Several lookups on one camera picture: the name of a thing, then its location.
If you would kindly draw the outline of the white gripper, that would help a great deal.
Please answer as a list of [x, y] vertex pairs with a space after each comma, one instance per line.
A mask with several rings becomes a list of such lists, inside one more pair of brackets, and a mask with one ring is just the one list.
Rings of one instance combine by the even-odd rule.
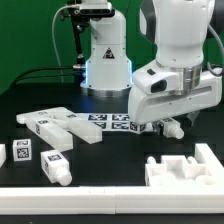
[[173, 91], [147, 95], [134, 84], [129, 94], [128, 114], [132, 122], [145, 124], [189, 113], [187, 118], [193, 127], [200, 114], [198, 110], [216, 106], [221, 96], [222, 78], [208, 71], [201, 75], [196, 88], [183, 95], [175, 95]]

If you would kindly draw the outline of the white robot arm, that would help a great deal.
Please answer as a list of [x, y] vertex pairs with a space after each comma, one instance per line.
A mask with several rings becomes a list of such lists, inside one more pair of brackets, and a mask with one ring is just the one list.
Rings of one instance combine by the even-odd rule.
[[129, 92], [128, 114], [137, 124], [158, 121], [217, 105], [222, 70], [202, 70], [203, 43], [219, 0], [143, 0], [141, 33], [157, 46], [156, 58], [134, 71], [126, 56], [126, 20], [107, 17], [107, 0], [84, 0], [89, 11], [91, 56], [81, 87], [101, 97]]

